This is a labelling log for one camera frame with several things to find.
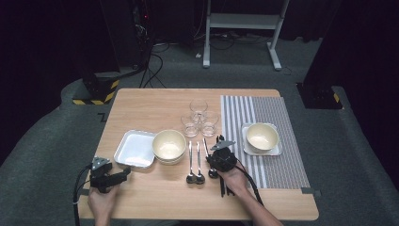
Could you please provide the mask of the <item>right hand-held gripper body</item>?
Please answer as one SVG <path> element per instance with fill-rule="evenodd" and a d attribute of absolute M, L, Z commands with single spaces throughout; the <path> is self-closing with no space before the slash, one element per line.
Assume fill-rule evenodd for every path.
<path fill-rule="evenodd" d="M 234 144 L 234 141 L 223 140 L 217 142 L 211 148 L 213 152 L 210 154 L 210 156 L 215 159 L 215 166 L 212 168 L 222 172 L 227 172 L 235 167 L 237 158 L 230 150 L 230 146 L 232 144 Z"/>

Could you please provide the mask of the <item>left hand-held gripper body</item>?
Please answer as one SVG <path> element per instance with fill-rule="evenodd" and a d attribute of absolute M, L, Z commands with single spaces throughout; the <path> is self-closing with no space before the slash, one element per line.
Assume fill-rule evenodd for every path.
<path fill-rule="evenodd" d="M 115 174 L 105 173 L 107 163 L 111 163 L 109 159 L 95 156 L 90 167 L 90 186 L 97 188 L 101 193 L 108 193 L 111 186 L 124 181 L 123 171 Z"/>

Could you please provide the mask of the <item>black yellow striped stand base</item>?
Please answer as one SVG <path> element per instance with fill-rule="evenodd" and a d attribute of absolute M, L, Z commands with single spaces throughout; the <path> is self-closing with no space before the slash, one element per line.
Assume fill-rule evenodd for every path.
<path fill-rule="evenodd" d="M 72 96 L 75 105 L 107 105 L 116 93 L 119 79 L 99 78 L 90 73 L 82 78 L 82 83 Z"/>
<path fill-rule="evenodd" d="M 296 88 L 304 106 L 308 109 L 343 108 L 338 94 L 332 88 L 317 88 L 303 83 L 297 83 Z"/>

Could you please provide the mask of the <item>person's right hand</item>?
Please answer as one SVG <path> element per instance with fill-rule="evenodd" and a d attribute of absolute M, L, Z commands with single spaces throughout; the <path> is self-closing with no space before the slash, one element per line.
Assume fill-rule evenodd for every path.
<path fill-rule="evenodd" d="M 225 185 L 238 197 L 242 198 L 250 194 L 247 188 L 247 176 L 244 170 L 238 166 L 227 172 L 220 171 L 218 173 L 225 182 Z"/>

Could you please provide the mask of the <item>grey white striped placemat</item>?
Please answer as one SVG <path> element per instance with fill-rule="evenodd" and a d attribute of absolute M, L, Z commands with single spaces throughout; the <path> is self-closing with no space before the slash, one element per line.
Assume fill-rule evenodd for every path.
<path fill-rule="evenodd" d="M 295 134 L 282 97 L 220 97 L 221 130 L 234 141 L 231 150 L 247 167 L 258 188 L 300 189 L 310 187 Z M 244 151 L 242 125 L 272 123 L 279 133 L 280 155 L 249 155 Z"/>

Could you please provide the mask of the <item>grey tape strip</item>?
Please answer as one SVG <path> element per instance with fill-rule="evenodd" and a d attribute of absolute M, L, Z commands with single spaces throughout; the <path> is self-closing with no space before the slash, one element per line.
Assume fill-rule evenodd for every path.
<path fill-rule="evenodd" d="M 313 189 L 311 187 L 301 187 L 302 194 L 312 194 L 313 197 L 321 197 L 321 190 Z"/>

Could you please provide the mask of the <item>white metal stand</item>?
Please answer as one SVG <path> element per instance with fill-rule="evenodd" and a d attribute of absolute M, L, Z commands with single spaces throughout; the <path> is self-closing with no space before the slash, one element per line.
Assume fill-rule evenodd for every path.
<path fill-rule="evenodd" d="M 280 13 L 275 15 L 231 14 L 213 13 L 212 0 L 207 0 L 202 67 L 207 69 L 211 65 L 210 31 L 212 28 L 257 29 L 274 31 L 272 40 L 266 44 L 266 47 L 273 63 L 274 69 L 276 71 L 281 71 L 282 66 L 276 52 L 276 45 L 279 39 L 279 34 L 285 19 L 289 3 L 290 0 L 283 0 Z"/>

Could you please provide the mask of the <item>bundle of black chopsticks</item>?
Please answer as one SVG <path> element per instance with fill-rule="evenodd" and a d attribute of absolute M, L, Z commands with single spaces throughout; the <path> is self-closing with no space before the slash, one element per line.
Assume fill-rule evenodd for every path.
<path fill-rule="evenodd" d="M 223 140 L 224 137 L 222 135 L 216 137 L 216 142 Z M 219 178 L 219 183 L 220 183 L 221 197 L 224 197 L 225 195 L 230 196 L 233 194 L 233 192 L 225 185 L 224 179 L 222 177 Z"/>

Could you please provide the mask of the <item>black curtain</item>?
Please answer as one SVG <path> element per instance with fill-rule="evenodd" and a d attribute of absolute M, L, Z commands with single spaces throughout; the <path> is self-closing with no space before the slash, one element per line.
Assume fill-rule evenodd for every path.
<path fill-rule="evenodd" d="M 83 77 L 119 68 L 106 0 L 0 0 L 0 179 L 18 142 Z"/>
<path fill-rule="evenodd" d="M 344 88 L 363 134 L 399 189 L 399 0 L 340 0 L 303 81 Z"/>

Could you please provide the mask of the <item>person's left hand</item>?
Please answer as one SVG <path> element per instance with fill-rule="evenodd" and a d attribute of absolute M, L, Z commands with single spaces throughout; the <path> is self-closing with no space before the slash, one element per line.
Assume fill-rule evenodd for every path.
<path fill-rule="evenodd" d="M 91 187 L 88 193 L 88 206 L 97 218 L 110 218 L 114 210 L 120 186 L 113 186 L 108 193 L 101 193 L 97 188 Z"/>

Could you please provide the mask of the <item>cream bowl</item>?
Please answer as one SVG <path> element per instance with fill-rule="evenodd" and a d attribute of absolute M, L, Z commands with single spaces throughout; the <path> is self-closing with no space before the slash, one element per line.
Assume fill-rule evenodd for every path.
<path fill-rule="evenodd" d="M 156 158 L 157 160 L 164 165 L 176 165 L 178 164 L 182 159 L 183 155 L 157 155 Z"/>
<path fill-rule="evenodd" d="M 267 153 L 279 144 L 277 127 L 271 123 L 252 123 L 245 132 L 249 148 L 254 153 Z"/>
<path fill-rule="evenodd" d="M 185 152 L 185 137 L 176 130 L 159 132 L 152 141 L 152 150 L 158 159 L 171 161 L 179 158 Z"/>

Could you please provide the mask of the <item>black equipment rack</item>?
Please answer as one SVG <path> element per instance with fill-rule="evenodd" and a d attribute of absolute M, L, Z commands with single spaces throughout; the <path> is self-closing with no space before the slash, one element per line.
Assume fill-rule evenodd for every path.
<path fill-rule="evenodd" d="M 150 58 L 154 40 L 150 5 L 147 0 L 128 0 L 128 3 L 130 4 L 130 12 L 135 28 L 138 52 L 140 53 L 139 66 L 145 68 Z"/>

